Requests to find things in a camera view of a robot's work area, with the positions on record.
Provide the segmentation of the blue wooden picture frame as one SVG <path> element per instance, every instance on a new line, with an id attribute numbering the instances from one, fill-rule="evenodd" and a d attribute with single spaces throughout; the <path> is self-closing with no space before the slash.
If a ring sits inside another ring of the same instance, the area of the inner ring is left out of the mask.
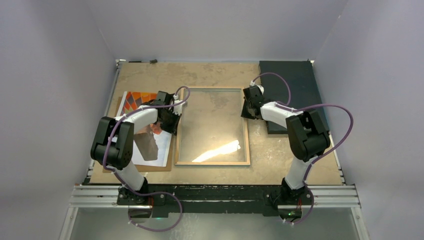
<path id="1" fill-rule="evenodd" d="M 178 124 L 176 166 L 250 166 L 248 123 L 241 87 L 193 86 Z"/>

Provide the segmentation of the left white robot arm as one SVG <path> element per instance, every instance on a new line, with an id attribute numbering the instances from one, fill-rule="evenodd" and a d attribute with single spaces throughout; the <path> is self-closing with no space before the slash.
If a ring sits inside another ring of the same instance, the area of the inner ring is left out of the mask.
<path id="1" fill-rule="evenodd" d="M 90 157 L 111 171 L 138 205 L 146 203 L 150 193 L 147 179 L 132 162 L 135 133 L 159 124 L 161 130 L 176 135 L 187 100 L 187 97 L 180 99 L 177 93 L 159 91 L 155 99 L 135 110 L 118 117 L 104 116 L 98 123 Z"/>

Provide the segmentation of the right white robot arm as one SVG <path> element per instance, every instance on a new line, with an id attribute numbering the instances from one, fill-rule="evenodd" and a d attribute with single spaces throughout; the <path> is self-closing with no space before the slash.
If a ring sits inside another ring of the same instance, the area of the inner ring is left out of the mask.
<path id="1" fill-rule="evenodd" d="M 329 131 L 314 108 L 298 110 L 266 99 L 263 88 L 258 85 L 244 88 L 242 92 L 244 102 L 241 117 L 272 122 L 287 130 L 293 160 L 282 180 L 280 196 L 284 202 L 292 204 L 300 198 L 300 191 L 305 189 L 307 170 L 312 161 L 330 147 Z"/>

